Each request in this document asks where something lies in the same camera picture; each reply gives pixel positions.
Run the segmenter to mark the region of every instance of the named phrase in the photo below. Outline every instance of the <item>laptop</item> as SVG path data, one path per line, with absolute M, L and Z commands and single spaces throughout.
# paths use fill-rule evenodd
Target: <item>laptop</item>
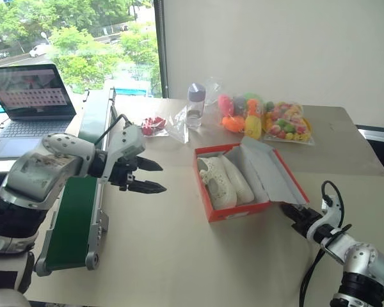
M 0 67 L 0 104 L 11 122 L 0 133 L 0 160 L 18 158 L 76 115 L 54 64 Z

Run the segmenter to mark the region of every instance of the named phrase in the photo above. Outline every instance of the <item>plastic bottle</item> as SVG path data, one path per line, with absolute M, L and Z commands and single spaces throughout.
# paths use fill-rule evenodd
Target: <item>plastic bottle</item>
M 191 129 L 197 129 L 202 124 L 204 114 L 206 90 L 198 83 L 193 83 L 188 89 L 188 106 L 186 112 L 186 125 Z

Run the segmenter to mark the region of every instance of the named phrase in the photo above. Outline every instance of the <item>shoe box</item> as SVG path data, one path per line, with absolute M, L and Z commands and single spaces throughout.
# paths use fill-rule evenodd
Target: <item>shoe box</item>
M 215 210 L 207 187 L 202 182 L 198 157 L 228 158 L 251 187 L 255 200 L 251 203 Z M 278 151 L 252 138 L 244 137 L 239 144 L 218 145 L 195 149 L 194 169 L 208 222 L 223 221 L 262 212 L 272 205 L 290 203 L 306 205 L 309 200 Z

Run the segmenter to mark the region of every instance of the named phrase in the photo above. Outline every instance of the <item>laptop keyboard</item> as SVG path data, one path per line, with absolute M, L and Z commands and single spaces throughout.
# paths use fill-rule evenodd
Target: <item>laptop keyboard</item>
M 0 133 L 0 138 L 44 136 L 48 133 L 64 133 L 70 122 L 11 122 Z

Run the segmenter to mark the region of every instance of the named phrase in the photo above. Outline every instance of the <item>shoe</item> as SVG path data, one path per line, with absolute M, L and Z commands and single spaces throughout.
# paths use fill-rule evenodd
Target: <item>shoe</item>
M 230 180 L 230 183 L 233 185 L 237 195 L 237 204 L 243 205 L 244 203 L 249 203 L 255 199 L 255 195 L 250 189 L 250 186 L 241 171 L 233 164 L 228 158 L 224 155 L 219 156 L 220 161 L 223 163 L 226 174 Z
M 213 208 L 219 210 L 235 207 L 237 195 L 220 159 L 198 158 L 198 169 L 202 182 L 209 190 Z

